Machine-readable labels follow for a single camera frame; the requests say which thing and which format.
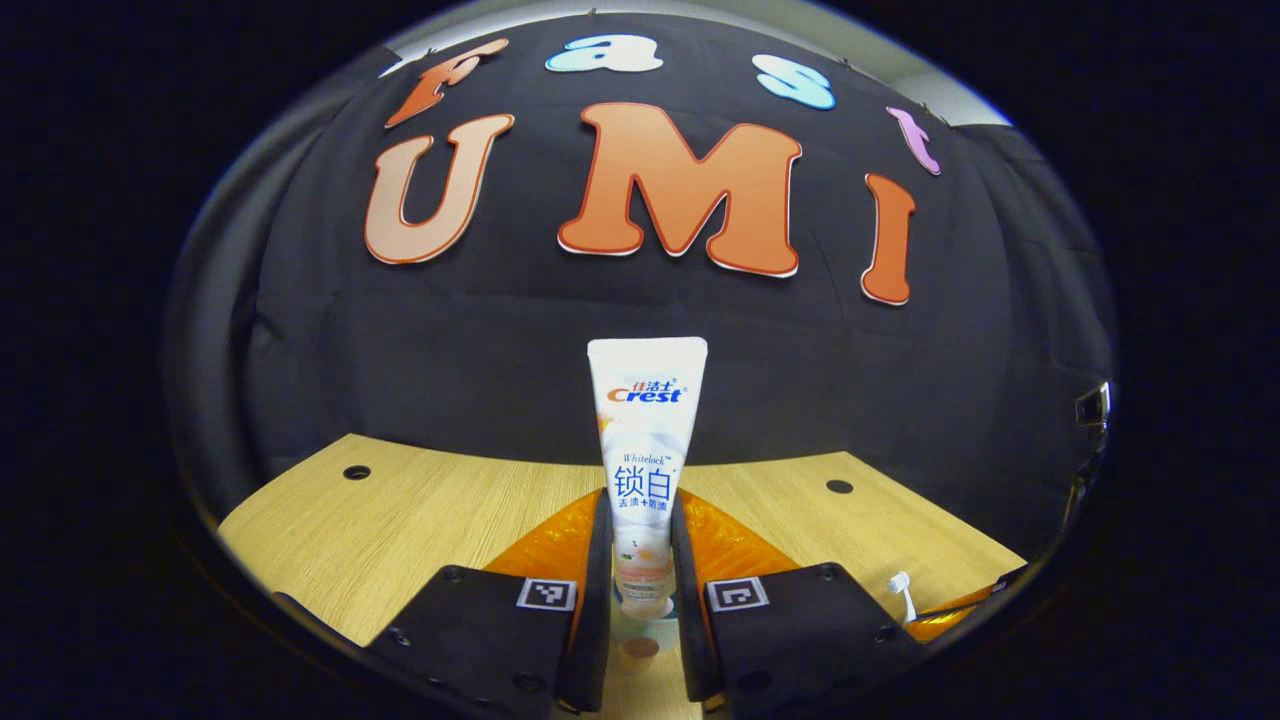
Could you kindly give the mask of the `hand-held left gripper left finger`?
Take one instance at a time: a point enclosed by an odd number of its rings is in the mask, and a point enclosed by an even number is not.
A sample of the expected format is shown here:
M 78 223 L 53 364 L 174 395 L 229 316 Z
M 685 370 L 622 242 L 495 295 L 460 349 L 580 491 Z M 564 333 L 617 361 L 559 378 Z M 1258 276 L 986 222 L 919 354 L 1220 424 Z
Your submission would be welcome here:
M 364 657 L 474 716 L 595 712 L 611 643 L 612 520 L 595 489 L 485 568 L 445 565 Z

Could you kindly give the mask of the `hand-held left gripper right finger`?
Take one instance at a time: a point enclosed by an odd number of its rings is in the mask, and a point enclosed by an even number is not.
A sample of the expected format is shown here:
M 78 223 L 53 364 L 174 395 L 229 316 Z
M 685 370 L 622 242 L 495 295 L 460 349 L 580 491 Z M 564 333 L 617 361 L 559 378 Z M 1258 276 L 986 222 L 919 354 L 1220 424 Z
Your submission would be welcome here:
M 707 714 L 847 714 L 923 657 L 836 562 L 801 566 L 687 491 L 671 534 L 686 692 Z

